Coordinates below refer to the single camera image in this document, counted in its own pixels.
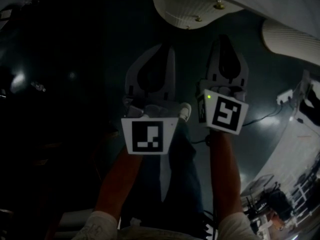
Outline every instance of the floor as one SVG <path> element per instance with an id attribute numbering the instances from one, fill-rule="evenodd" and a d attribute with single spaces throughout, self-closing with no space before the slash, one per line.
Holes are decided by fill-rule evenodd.
<path id="1" fill-rule="evenodd" d="M 24 74 L 23 94 L 32 81 L 43 84 L 56 101 L 74 101 L 96 110 L 121 130 L 124 115 L 122 97 L 130 65 L 145 50 L 163 42 L 176 54 L 176 100 L 196 106 L 196 83 L 206 74 L 212 41 L 227 34 L 243 53 L 249 67 L 246 122 L 261 118 L 276 108 L 276 97 L 294 89 L 304 69 L 319 68 L 308 62 L 268 51 L 261 39 L 263 18 L 247 10 L 228 14 L 206 27 L 183 30 L 167 24 L 156 12 L 152 0 L 41 0 L 0 33 L 0 66 L 12 74 Z M 276 148 L 292 114 L 285 105 L 271 120 L 242 129 L 232 138 L 239 165 L 242 189 L 255 178 Z M 197 122 L 194 109 L 188 122 L 193 141 L 208 130 Z M 70 120 L 77 115 L 66 112 Z M 100 152 L 105 171 L 124 144 L 123 135 L 110 141 Z M 212 210 L 209 149 L 195 145 L 195 165 L 201 181 L 203 205 Z M 168 163 L 162 159 L 163 190 L 168 181 Z"/>

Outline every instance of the forearm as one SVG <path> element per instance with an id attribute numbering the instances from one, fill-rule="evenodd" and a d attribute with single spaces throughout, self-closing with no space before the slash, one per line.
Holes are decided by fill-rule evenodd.
<path id="1" fill-rule="evenodd" d="M 211 182 L 219 222 L 228 215 L 242 212 L 241 181 L 229 136 L 210 135 Z"/>
<path id="2" fill-rule="evenodd" d="M 96 211 L 108 213 L 119 221 L 122 206 L 136 180 L 142 159 L 142 155 L 128 154 L 126 147 L 121 150 L 102 182 Z"/>

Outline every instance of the person's right arm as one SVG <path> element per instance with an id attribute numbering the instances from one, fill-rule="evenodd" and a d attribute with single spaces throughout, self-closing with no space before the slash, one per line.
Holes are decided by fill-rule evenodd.
<path id="1" fill-rule="evenodd" d="M 243 213 L 241 181 L 229 136 L 220 131 L 210 134 L 211 183 L 218 218 L 218 239 L 258 240 Z"/>

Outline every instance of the blue pants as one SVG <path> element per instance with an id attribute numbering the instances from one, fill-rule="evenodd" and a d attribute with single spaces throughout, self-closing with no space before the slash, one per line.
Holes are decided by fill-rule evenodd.
<path id="1" fill-rule="evenodd" d="M 171 179 L 164 202 L 161 201 L 160 156 L 146 155 L 122 207 L 121 228 L 128 227 L 134 217 L 141 220 L 143 227 L 202 238 L 202 195 L 193 161 L 196 151 L 182 119 L 179 119 L 175 129 L 168 155 Z"/>

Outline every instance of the sleeve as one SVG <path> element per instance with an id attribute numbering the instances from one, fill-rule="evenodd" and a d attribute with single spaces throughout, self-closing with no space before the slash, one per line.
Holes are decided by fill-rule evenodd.
<path id="1" fill-rule="evenodd" d="M 117 220 L 103 211 L 94 211 L 72 240 L 116 240 Z"/>
<path id="2" fill-rule="evenodd" d="M 243 212 L 224 218 L 218 227 L 217 240 L 259 240 L 250 227 L 250 221 Z"/>

